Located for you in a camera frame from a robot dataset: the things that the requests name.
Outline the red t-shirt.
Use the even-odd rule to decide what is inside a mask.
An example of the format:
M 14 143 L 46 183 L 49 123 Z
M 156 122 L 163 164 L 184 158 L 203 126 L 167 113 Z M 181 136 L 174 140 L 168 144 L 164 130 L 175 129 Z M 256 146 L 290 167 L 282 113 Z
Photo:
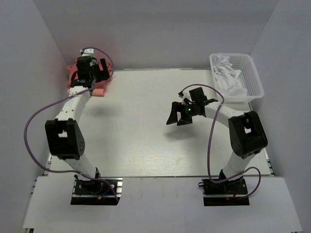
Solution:
M 74 86 L 103 88 L 112 80 L 112 64 L 104 58 L 79 57 L 73 65 L 67 66 L 69 80 L 67 88 Z

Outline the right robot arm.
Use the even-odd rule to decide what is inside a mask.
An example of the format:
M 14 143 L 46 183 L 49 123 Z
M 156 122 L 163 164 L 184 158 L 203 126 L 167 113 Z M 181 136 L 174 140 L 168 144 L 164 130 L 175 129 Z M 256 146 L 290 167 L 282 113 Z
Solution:
M 212 125 L 207 143 L 207 174 L 214 185 L 219 185 L 224 193 L 232 193 L 237 188 L 237 182 L 244 173 L 249 171 L 248 164 L 268 145 L 259 115 L 255 111 L 242 112 L 225 106 L 222 94 L 216 93 L 221 98 L 209 99 L 203 91 L 203 84 L 191 84 L 191 90 L 186 93 L 182 89 L 178 96 L 180 102 L 172 102 L 172 108 L 167 125 L 189 125 L 193 117 L 203 116 L 212 119 Z M 216 122 L 226 126 L 229 130 L 232 154 L 220 171 L 219 178 L 213 179 L 210 170 L 211 143 Z

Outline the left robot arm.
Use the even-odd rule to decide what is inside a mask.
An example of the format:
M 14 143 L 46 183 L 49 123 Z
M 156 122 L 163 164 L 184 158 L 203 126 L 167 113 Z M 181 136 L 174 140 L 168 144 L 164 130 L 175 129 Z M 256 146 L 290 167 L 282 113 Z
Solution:
M 76 67 L 76 73 L 70 82 L 68 99 L 55 119 L 45 123 L 45 131 L 51 155 L 77 171 L 80 179 L 89 178 L 86 188 L 97 194 L 102 190 L 103 182 L 98 179 L 97 168 L 84 155 L 86 143 L 79 120 L 96 84 L 108 80 L 110 74 L 107 68 L 100 69 L 92 50 L 82 52 L 76 60 Z

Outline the folded salmon t-shirt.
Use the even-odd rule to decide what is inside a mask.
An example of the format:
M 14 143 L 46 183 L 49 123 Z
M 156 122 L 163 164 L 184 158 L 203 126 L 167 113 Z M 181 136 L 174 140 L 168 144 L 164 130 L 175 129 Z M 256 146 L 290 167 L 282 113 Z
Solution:
M 84 89 L 87 89 L 87 87 L 83 86 L 76 86 L 76 87 L 68 87 L 67 93 L 69 94 L 71 91 L 74 91 L 75 93 L 78 93 Z M 92 90 L 91 95 L 93 97 L 104 97 L 107 89 L 107 84 L 104 84 L 100 86 L 99 88 L 95 88 Z

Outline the white crumpled t-shirt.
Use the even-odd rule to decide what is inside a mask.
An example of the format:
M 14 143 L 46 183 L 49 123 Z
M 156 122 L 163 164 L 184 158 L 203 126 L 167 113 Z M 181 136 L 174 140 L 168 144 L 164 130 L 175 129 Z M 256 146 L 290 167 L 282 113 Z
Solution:
M 240 70 L 235 70 L 229 56 L 217 55 L 212 59 L 216 87 L 223 96 L 246 96 L 247 90 L 239 81 Z

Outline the white plastic basket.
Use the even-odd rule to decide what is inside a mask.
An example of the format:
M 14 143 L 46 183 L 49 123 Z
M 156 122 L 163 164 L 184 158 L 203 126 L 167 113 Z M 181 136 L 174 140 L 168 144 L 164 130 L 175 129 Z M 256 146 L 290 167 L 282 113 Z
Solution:
M 212 59 L 217 55 L 230 57 L 229 62 L 232 64 L 233 69 L 242 72 L 238 79 L 242 86 L 247 90 L 246 96 L 223 96 L 219 93 L 217 94 L 219 100 L 224 99 L 225 103 L 251 102 L 264 96 L 263 87 L 253 59 L 247 54 L 239 53 L 214 53 L 209 56 L 214 88 L 217 91 L 218 88 L 216 87 L 215 72 L 212 67 Z

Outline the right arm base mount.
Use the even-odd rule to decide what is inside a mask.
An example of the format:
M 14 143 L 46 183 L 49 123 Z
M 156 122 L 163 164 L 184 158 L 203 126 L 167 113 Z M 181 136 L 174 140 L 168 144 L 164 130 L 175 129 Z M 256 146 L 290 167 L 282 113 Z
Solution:
M 244 178 L 224 183 L 212 183 L 209 179 L 203 179 L 198 187 L 203 191 L 205 207 L 250 205 L 249 197 L 244 197 L 248 195 Z

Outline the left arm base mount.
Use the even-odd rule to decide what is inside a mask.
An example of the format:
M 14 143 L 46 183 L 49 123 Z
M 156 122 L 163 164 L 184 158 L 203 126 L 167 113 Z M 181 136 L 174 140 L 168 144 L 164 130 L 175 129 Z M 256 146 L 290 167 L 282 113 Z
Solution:
M 106 183 L 95 181 L 83 181 L 75 178 L 73 191 L 71 195 L 71 205 L 85 206 L 116 206 L 118 201 L 112 189 L 116 193 L 118 199 L 122 193 L 122 178 L 106 179 L 110 187 Z

